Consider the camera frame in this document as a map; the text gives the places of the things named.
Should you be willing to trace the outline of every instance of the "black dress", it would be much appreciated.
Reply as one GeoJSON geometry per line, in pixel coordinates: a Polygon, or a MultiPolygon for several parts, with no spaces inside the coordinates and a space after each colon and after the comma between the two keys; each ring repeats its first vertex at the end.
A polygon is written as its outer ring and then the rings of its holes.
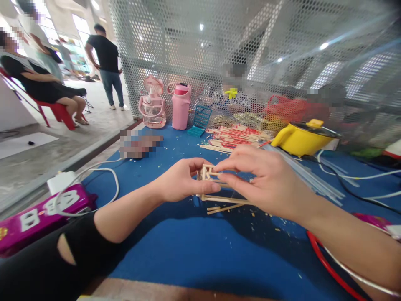
{"type": "MultiPolygon", "coordinates": [[[[27,72],[24,65],[9,56],[2,56],[0,58],[0,63],[4,70],[11,77],[18,79],[24,86],[25,91],[37,101],[53,104],[63,97],[72,98],[74,96],[86,95],[85,89],[70,88],[59,82],[37,82],[26,78],[21,75],[21,73],[27,72]]],[[[46,69],[40,66],[32,63],[29,64],[32,66],[32,69],[39,74],[50,74],[46,69]]]]}

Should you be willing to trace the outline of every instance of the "pink bottle lid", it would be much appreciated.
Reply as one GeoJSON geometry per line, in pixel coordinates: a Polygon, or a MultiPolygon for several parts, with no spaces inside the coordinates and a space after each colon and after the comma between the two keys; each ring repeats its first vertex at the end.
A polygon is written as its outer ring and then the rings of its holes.
{"type": "Polygon", "coordinates": [[[149,75],[143,81],[145,89],[149,92],[149,95],[161,95],[163,94],[163,81],[157,79],[152,75],[149,75]]]}
{"type": "Polygon", "coordinates": [[[176,95],[185,95],[185,94],[187,94],[188,90],[189,90],[189,88],[187,86],[183,86],[183,85],[179,84],[179,85],[175,86],[174,93],[176,95]]]}

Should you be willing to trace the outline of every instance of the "yellow electric pot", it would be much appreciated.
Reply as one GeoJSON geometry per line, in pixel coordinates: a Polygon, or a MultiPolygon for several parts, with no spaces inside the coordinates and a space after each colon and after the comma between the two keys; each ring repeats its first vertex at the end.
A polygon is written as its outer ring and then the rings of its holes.
{"type": "Polygon", "coordinates": [[[323,121],[312,119],[309,122],[290,122],[272,141],[272,146],[279,146],[286,152],[302,157],[314,155],[339,134],[322,127],[323,121]]]}

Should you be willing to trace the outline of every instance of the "red chair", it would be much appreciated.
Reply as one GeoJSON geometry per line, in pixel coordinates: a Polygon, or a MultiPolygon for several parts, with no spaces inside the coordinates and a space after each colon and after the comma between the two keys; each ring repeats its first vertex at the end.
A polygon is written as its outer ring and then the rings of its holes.
{"type": "Polygon", "coordinates": [[[51,111],[53,112],[54,117],[56,117],[56,120],[57,120],[58,122],[64,122],[65,125],[67,126],[67,128],[68,128],[69,130],[75,130],[75,123],[74,123],[74,121],[72,120],[72,117],[71,117],[71,116],[69,115],[69,113],[67,112],[67,109],[66,109],[66,106],[65,106],[65,105],[62,105],[62,104],[59,104],[59,103],[49,104],[49,103],[47,103],[47,102],[40,102],[40,101],[37,101],[35,98],[33,98],[32,96],[30,96],[23,88],[21,88],[20,85],[18,85],[18,84],[13,80],[13,78],[10,77],[10,76],[7,74],[7,72],[6,72],[2,67],[0,67],[0,73],[1,73],[1,75],[4,77],[4,79],[6,80],[6,82],[7,82],[10,86],[13,87],[13,85],[14,85],[13,88],[17,87],[18,89],[20,89],[21,91],[23,91],[24,94],[26,94],[27,96],[29,96],[29,97],[37,104],[38,108],[35,108],[35,107],[25,98],[25,96],[23,95],[23,93],[17,91],[17,89],[14,89],[14,91],[15,91],[17,97],[18,97],[20,100],[21,100],[21,98],[23,98],[31,107],[33,107],[37,112],[39,112],[39,113],[42,115],[42,117],[43,117],[43,119],[45,120],[46,125],[47,125],[48,128],[50,128],[50,125],[49,125],[49,122],[47,121],[46,115],[45,115],[45,113],[44,113],[42,107],[49,107],[49,108],[51,109],[51,111]]]}

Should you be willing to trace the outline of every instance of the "pink water bottle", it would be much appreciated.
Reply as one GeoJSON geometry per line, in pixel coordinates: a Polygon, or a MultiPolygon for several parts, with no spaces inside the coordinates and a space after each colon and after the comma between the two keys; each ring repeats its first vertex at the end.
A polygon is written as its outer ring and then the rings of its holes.
{"type": "Polygon", "coordinates": [[[173,128],[185,130],[188,123],[189,104],[191,103],[192,88],[184,83],[170,83],[167,86],[167,93],[173,94],[173,128]],[[174,92],[170,91],[170,86],[175,85],[174,92]]]}
{"type": "Polygon", "coordinates": [[[148,128],[162,128],[166,124],[165,101],[160,97],[163,94],[163,81],[149,75],[143,81],[148,96],[141,96],[138,110],[143,115],[143,123],[148,128]]]}

